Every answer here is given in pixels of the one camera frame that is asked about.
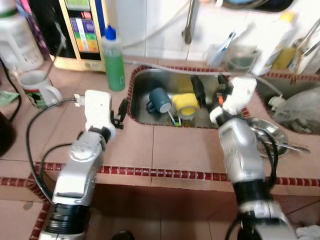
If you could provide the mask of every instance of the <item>stainless steel sink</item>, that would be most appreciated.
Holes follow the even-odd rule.
[[[320,87],[320,81],[298,80],[295,84],[291,85],[291,79],[289,78],[264,77],[264,79],[266,79],[269,83],[274,85],[280,92],[282,92],[284,99],[289,99],[292,96],[303,91]],[[274,113],[271,111],[271,107],[268,105],[268,101],[273,96],[278,96],[277,93],[259,81],[257,82],[256,90],[259,93],[262,102],[264,103],[265,109],[267,110],[269,115],[272,116]],[[282,125],[292,131],[303,133],[303,131],[298,131],[296,127],[293,128],[293,124],[296,125],[297,123],[288,122],[285,124],[283,123]],[[318,123],[309,122],[309,124],[314,126],[311,129],[313,134],[320,134],[320,128]]]
[[[145,69],[138,72],[134,78],[130,103],[130,114],[137,122],[142,124],[173,126],[167,113],[148,113],[146,104],[149,101],[149,93],[155,88],[163,88],[170,99],[176,94],[193,93],[193,86],[188,74],[174,73],[160,69]],[[199,76],[206,93],[206,102],[210,103],[213,94],[218,87],[216,76]],[[217,128],[209,119],[205,109],[198,109],[193,120],[182,121],[184,127]]]

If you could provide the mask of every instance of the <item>kitchen counter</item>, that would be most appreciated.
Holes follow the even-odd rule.
[[[162,65],[185,66],[186,62],[157,59],[139,59]],[[191,67],[202,67],[199,63],[188,62]],[[64,98],[73,94],[84,94],[93,89],[110,92],[112,108],[115,113],[123,98],[128,94],[131,73],[137,65],[125,65],[126,88],[121,92],[111,92],[104,73],[75,72],[53,68],[50,79]],[[2,79],[5,89],[7,81]],[[13,122],[17,139],[12,148],[1,157],[0,176],[25,178],[30,175],[30,167],[25,146],[26,126],[38,111],[22,94],[23,104]],[[15,109],[16,103],[1,108],[5,115]],[[265,111],[257,94],[250,101],[247,109],[251,116],[272,119]],[[50,147],[74,142],[85,129],[83,107],[65,103],[44,113],[31,130],[31,150],[34,161]],[[274,192],[282,195],[320,196],[320,136],[300,135],[285,129],[289,141],[307,145],[311,154],[290,151],[280,158],[277,168],[279,178]],[[47,158],[46,169],[56,178],[61,164],[68,160],[68,147],[57,149]],[[271,168],[264,162],[265,172]],[[166,126],[143,125],[129,116],[124,120],[124,129],[117,129],[114,140],[107,144],[103,167],[99,170],[97,182],[102,184],[120,184],[137,186],[170,187],[198,190],[216,190],[232,192],[231,183],[227,181],[220,146],[218,131],[215,129],[176,128]]]

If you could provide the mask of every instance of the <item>yellow cup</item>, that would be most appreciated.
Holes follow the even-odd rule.
[[[198,101],[194,93],[174,95],[172,102],[175,105],[178,116],[191,116],[197,111]]]

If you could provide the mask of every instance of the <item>green dish soap bottle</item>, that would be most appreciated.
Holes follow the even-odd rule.
[[[114,92],[120,92],[125,89],[121,40],[117,38],[116,30],[110,25],[104,30],[104,35],[101,38],[101,44],[109,89]]]

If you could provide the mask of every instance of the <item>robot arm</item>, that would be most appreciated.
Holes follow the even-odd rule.
[[[256,135],[245,120],[236,117],[254,94],[256,80],[238,76],[229,82],[225,101],[212,105],[209,115],[211,122],[219,125],[224,165],[236,195],[241,222],[238,240],[296,240],[295,231],[266,185]]]
[[[53,209],[40,240],[82,240],[86,216],[92,201],[96,174],[102,165],[106,144],[116,135],[111,111],[112,97],[107,92],[87,90],[75,96],[85,106],[86,131],[71,146],[69,159],[60,172],[53,192]],[[122,109],[127,104],[122,102]],[[116,127],[123,128],[117,121]]]

